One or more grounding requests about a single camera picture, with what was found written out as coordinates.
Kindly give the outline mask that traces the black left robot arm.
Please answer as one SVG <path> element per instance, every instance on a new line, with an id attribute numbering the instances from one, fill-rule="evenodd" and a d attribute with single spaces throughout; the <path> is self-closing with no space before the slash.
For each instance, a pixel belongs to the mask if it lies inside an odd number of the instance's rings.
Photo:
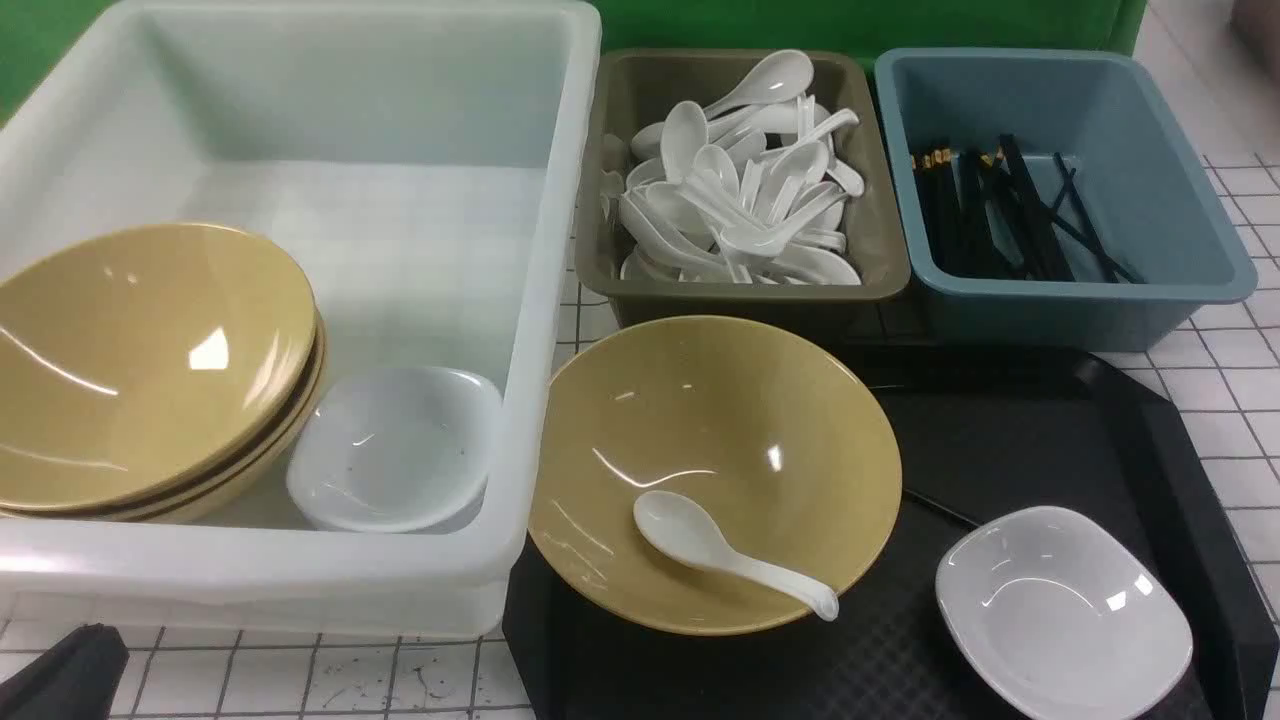
<path id="1" fill-rule="evenodd" d="M 115 626 L 79 626 L 3 682 L 1 717 L 108 719 L 128 659 Z"/>

